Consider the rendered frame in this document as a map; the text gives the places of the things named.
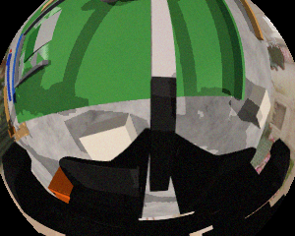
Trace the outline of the green rectangular mat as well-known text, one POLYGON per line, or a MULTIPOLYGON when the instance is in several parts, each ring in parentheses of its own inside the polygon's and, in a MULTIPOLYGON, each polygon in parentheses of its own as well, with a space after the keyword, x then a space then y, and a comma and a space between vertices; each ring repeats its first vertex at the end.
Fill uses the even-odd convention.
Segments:
MULTIPOLYGON (((29 71, 42 60, 48 64, 15 88, 18 123, 98 103, 150 98, 151 0, 64 4, 52 40, 29 57, 29 71)), ((176 97, 233 97, 233 47, 217 1, 167 0, 167 5, 176 97)))

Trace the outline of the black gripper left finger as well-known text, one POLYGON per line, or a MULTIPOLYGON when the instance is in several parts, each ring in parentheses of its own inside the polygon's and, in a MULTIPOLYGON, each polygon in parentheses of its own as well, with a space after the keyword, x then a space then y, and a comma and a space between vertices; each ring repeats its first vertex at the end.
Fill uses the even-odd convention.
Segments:
POLYGON ((72 184, 103 192, 128 194, 133 209, 143 219, 145 190, 148 181, 148 127, 124 152, 111 161, 93 161, 66 156, 60 168, 72 184))

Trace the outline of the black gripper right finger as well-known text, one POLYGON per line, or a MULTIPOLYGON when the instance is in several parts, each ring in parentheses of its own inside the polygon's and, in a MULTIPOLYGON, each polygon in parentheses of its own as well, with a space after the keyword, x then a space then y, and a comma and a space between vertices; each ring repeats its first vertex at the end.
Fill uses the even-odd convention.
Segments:
POLYGON ((180 215, 194 211, 194 205, 206 195, 221 174, 251 162, 255 153, 257 149, 249 147, 218 156, 175 133, 170 176, 180 215))

